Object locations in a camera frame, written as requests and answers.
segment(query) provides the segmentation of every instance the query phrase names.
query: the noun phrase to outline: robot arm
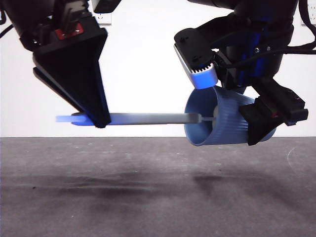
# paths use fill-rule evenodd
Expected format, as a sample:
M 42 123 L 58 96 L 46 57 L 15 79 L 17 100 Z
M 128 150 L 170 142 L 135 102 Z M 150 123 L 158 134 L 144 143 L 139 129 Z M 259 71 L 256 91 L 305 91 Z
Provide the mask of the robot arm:
M 179 32 L 175 36 L 175 46 L 190 70 L 202 71 L 213 64 L 225 89 L 243 93 L 247 86 L 252 86 L 259 93 L 255 103 L 239 107 L 248 122 L 248 143 L 258 143 L 282 123 L 291 126 L 306 120 L 305 102 L 273 79 L 284 53 L 315 53 L 311 51 L 315 42 L 288 46 L 298 1 L 189 1 L 234 10 L 227 17 Z M 307 1 L 301 0 L 299 7 L 303 20 L 309 21 Z M 310 22 L 306 24 L 313 29 Z
M 306 120 L 305 102 L 273 79 L 283 54 L 315 54 L 315 42 L 288 46 L 298 0 L 189 1 L 234 10 L 196 29 L 180 31 L 174 38 L 175 49 L 196 89 L 208 90 L 219 79 L 225 91 L 243 94 L 252 86 L 259 93 L 254 103 L 238 108 L 248 122 L 248 143 L 258 143 L 282 123 L 290 126 Z M 95 12 L 109 13 L 120 0 L 92 2 Z M 87 1 L 0 3 L 23 46 L 33 52 L 36 77 L 85 113 L 96 127 L 109 124 L 111 115 L 98 63 L 107 32 L 87 10 Z M 299 0 L 299 7 L 303 21 L 316 35 L 308 18 L 307 0 Z

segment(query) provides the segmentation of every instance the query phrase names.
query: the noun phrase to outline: gray floor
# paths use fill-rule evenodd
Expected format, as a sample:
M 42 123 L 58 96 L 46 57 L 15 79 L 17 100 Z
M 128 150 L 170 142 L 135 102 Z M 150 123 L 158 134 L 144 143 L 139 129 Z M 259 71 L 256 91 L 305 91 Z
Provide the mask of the gray floor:
M 315 237 L 316 138 L 1 139 L 2 237 Z

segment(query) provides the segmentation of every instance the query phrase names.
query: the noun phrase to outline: ribbed plastic cup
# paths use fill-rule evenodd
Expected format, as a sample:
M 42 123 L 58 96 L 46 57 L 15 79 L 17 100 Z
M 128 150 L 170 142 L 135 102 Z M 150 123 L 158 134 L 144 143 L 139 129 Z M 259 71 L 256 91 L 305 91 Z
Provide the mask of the ribbed plastic cup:
M 185 124 L 188 140 L 195 146 L 247 143 L 248 122 L 238 109 L 253 103 L 252 98 L 218 86 L 195 89 L 188 99 L 185 112 L 216 117 L 216 120 Z M 269 140 L 274 132 L 270 132 L 261 141 Z

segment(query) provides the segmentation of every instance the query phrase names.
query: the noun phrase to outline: cable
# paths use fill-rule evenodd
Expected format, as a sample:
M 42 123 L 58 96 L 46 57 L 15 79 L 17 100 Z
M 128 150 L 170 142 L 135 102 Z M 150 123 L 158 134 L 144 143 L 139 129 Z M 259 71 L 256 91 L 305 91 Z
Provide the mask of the cable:
M 242 60 L 240 62 L 233 63 L 233 64 L 226 64 L 224 62 L 224 60 L 222 58 L 220 58 L 220 56 L 218 56 L 219 60 L 217 61 L 217 63 L 219 64 L 219 66 L 226 68 L 226 69 L 239 68 L 239 67 L 245 66 L 246 64 L 249 64 L 253 61 L 256 61 L 262 57 L 269 56 L 271 54 L 273 54 L 273 55 L 277 55 L 277 54 L 309 54 L 309 55 L 312 54 L 312 55 L 314 55 L 314 54 L 316 54 L 316 50 L 291 49 L 290 47 L 287 47 L 286 49 L 279 49 L 279 50 L 264 52 L 264 53 L 258 54 L 256 56 L 253 56 L 251 58 L 248 58 L 248 59 L 245 59 L 245 60 Z
M 287 46 L 284 49 L 277 49 L 271 50 L 268 52 L 264 52 L 255 56 L 252 56 L 248 59 L 233 63 L 233 64 L 226 64 L 224 60 L 218 56 L 218 64 L 219 66 L 229 69 L 229 68 L 238 68 L 245 66 L 253 61 L 256 61 L 262 57 L 269 56 L 269 55 L 277 55 L 277 54 L 316 54 L 316 50 L 312 50 L 316 47 L 316 27 L 311 23 L 310 16 L 308 13 L 308 0 L 299 0 L 299 10 L 301 14 L 301 18 L 304 24 L 311 30 L 313 35 L 315 36 L 315 40 L 311 43 L 307 43 L 300 46 Z
M 13 29 L 13 25 L 9 25 L 7 28 L 5 28 L 1 33 L 0 33 L 0 39 L 6 34 L 8 33 L 11 29 Z

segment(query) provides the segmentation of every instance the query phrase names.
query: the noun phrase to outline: electrical outlet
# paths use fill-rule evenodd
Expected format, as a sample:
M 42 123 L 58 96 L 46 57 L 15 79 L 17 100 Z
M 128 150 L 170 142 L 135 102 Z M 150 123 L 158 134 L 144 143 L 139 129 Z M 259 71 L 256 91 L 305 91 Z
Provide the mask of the electrical outlet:
M 112 13 L 95 13 L 93 11 L 92 4 L 89 4 L 89 11 L 92 12 L 92 15 L 95 17 L 100 26 L 110 26 L 112 25 Z
M 308 1 L 308 12 L 310 15 L 310 20 L 313 25 L 316 25 L 316 0 Z

